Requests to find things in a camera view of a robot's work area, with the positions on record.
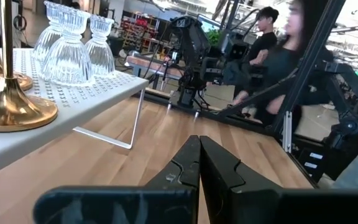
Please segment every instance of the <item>floor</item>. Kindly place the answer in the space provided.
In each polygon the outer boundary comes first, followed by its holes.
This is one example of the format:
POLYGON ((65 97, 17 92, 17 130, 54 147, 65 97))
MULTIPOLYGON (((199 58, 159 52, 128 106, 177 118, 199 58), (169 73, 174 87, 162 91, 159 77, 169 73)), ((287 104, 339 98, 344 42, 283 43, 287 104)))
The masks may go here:
MULTIPOLYGON (((28 21, 28 26, 23 33, 22 40, 34 46, 41 32, 48 26, 48 19, 46 16, 35 15, 28 10, 24 10, 23 15, 28 21)), ((90 37, 90 31, 87 30, 83 42, 89 40, 90 37)), ((169 80, 164 91, 170 93, 171 90, 176 89, 177 81, 169 80)), ((205 100, 215 107, 224 108, 231 102, 233 91, 233 86, 209 86, 205 100)), ((331 126, 338 123, 337 113, 333 110, 327 110, 320 105, 304 106, 303 112, 304 117, 297 133, 309 138, 322 140, 331 131, 331 126)))
MULTIPOLYGON (((113 106, 84 128, 128 142, 137 99, 113 106)), ((69 133, 0 170, 0 224, 32 223, 32 207, 61 185, 144 185, 191 134, 207 135, 246 165, 287 188, 311 188, 277 142, 267 136, 145 102, 131 151, 80 133, 69 133)), ((200 194, 199 223, 208 223, 200 194)))

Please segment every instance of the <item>white perforated shelf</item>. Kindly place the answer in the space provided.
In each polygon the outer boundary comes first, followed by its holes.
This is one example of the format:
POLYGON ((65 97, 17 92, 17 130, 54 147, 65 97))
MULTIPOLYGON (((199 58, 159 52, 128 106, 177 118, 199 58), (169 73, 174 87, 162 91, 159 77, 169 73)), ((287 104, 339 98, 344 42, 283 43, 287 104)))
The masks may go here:
POLYGON ((148 81, 115 71, 112 78, 96 77, 87 87, 58 86, 38 78, 32 49, 14 49, 14 70, 33 78, 26 93, 49 99, 58 105, 58 118, 33 130, 0 133, 0 169, 38 149, 49 141, 84 124, 104 110, 146 88, 148 81))

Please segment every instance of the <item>metal bracket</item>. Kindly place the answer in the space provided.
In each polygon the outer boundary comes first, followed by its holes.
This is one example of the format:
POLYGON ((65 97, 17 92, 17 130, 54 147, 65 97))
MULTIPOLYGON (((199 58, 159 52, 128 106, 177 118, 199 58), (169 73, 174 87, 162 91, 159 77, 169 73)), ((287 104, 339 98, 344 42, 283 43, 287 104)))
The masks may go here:
POLYGON ((283 124, 283 149, 285 152, 291 153, 292 150, 292 112, 286 111, 283 124))

